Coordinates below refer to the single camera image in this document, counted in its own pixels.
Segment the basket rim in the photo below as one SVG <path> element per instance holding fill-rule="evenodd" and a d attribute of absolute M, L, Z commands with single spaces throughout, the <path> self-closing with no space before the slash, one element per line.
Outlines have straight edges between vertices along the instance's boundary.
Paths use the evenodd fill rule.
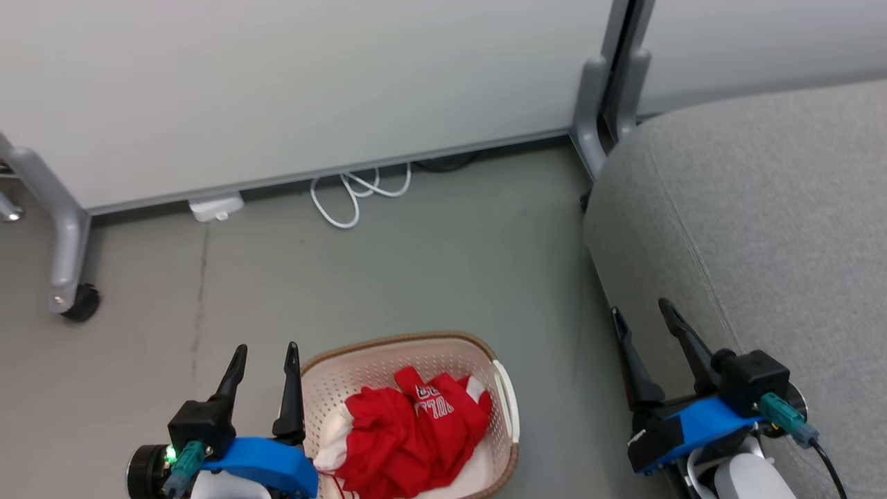
<path fill-rule="evenodd" d="M 493 352 L 490 346 L 487 345 L 479 337 L 469 335 L 464 331 L 429 331 L 426 333 L 413 333 L 409 335 L 383 337 L 370 341 L 364 341 L 362 343 L 355 343 L 353 345 L 343 346 L 342 348 L 336 348 L 327 352 L 320 353 L 302 364 L 302 376 L 305 376 L 305 374 L 308 373 L 311 368 L 317 366 L 319 363 L 325 360 L 334 359 L 335 357 L 339 357 L 341 355 L 345 355 L 346 353 L 359 352 L 361 350 L 367 350 L 370 348 L 375 348 L 377 346 L 392 345 L 396 343 L 409 343 L 429 339 L 458 339 L 462 341 L 467 341 L 480 348 L 483 353 L 485 353 L 486 356 L 490 359 L 490 362 L 496 360 L 496 353 Z M 499 475 L 498 479 L 496 479 L 496 481 L 494 481 L 489 487 L 485 488 L 484 490 L 480 490 L 471 495 L 466 495 L 464 497 L 461 497 L 460 499 L 486 499 L 487 497 L 496 494 L 511 479 L 511 476 L 514 474 L 514 469 L 517 467 L 517 458 L 520 453 L 520 444 L 513 443 L 511 445 L 511 452 L 508 456 L 508 464 L 506 464 L 506 468 L 502 471 L 502 474 Z"/>

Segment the plastic basket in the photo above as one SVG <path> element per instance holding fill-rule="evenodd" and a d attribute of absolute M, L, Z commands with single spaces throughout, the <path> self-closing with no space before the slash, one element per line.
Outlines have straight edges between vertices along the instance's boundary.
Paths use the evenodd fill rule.
<path fill-rule="evenodd" d="M 338 407 L 370 388 L 396 388 L 394 374 L 413 366 L 422 379 L 443 372 L 455 378 L 474 375 L 490 393 L 493 410 L 490 428 L 475 453 L 449 487 L 430 490 L 420 499 L 479 499 L 502 488 L 517 465 L 521 424 L 514 387 L 491 348 L 466 333 L 436 332 L 387 337 L 321 353 L 302 365 L 302 396 L 305 406 L 305 455 L 314 458 Z M 322 476 L 319 499 L 339 499 L 331 477 Z"/>

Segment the red and white garment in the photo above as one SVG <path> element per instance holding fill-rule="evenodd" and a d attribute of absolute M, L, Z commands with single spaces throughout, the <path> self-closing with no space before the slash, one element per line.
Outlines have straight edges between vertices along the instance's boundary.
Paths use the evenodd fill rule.
<path fill-rule="evenodd" d="M 393 388 L 363 388 L 340 407 L 341 425 L 314 466 L 361 499 L 414 497 L 449 486 L 483 439 L 492 400 L 475 377 L 422 381 L 412 367 Z"/>

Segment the basket handle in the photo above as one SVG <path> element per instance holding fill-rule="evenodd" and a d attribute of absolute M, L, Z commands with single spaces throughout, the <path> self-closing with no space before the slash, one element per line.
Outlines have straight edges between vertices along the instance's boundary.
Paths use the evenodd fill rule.
<path fill-rule="evenodd" d="M 493 366 L 496 368 L 499 400 L 502 402 L 502 408 L 508 413 L 505 420 L 508 436 L 516 444 L 521 439 L 521 416 L 517 411 L 517 396 L 514 394 L 514 386 L 505 366 L 498 360 L 493 361 Z"/>

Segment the gray ottoman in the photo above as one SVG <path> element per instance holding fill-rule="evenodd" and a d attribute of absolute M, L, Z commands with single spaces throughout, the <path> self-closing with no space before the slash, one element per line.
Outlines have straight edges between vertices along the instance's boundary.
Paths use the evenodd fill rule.
<path fill-rule="evenodd" d="M 887 497 L 886 82 L 644 123 L 608 158 L 585 237 L 668 396 L 693 378 L 659 297 L 712 351 L 788 366 L 848 494 Z M 812 450 L 781 439 L 765 452 L 798 497 L 837 497 Z"/>

